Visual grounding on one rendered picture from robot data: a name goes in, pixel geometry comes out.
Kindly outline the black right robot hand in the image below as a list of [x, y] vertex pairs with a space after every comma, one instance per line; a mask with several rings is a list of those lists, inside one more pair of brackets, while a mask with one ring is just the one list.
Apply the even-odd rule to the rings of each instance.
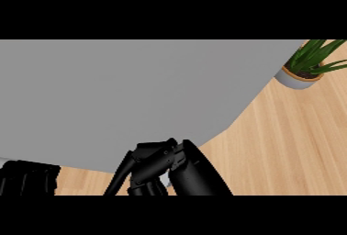
[[189, 140], [177, 143], [174, 138], [145, 142], [129, 151], [112, 176], [105, 196], [115, 196], [130, 177], [130, 196], [166, 196], [169, 191], [160, 176], [167, 174], [179, 196], [232, 196], [226, 182]]

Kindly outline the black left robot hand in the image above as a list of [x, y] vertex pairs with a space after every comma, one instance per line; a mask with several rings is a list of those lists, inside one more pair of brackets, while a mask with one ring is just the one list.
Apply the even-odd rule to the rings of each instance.
[[61, 167], [27, 161], [8, 161], [0, 167], [0, 196], [53, 196]]

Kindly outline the large flat grey door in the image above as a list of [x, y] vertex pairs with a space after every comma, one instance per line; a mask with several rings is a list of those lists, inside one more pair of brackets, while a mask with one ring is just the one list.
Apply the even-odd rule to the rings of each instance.
[[301, 44], [0, 40], [0, 158], [111, 173], [142, 142], [204, 145]]

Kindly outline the green plant in grey pot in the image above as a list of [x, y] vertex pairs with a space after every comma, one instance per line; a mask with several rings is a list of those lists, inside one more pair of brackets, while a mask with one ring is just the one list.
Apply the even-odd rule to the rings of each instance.
[[273, 78], [288, 88], [296, 90], [307, 89], [324, 75], [347, 68], [347, 59], [325, 62], [325, 59], [335, 52], [347, 39], [310, 39], [290, 56]]

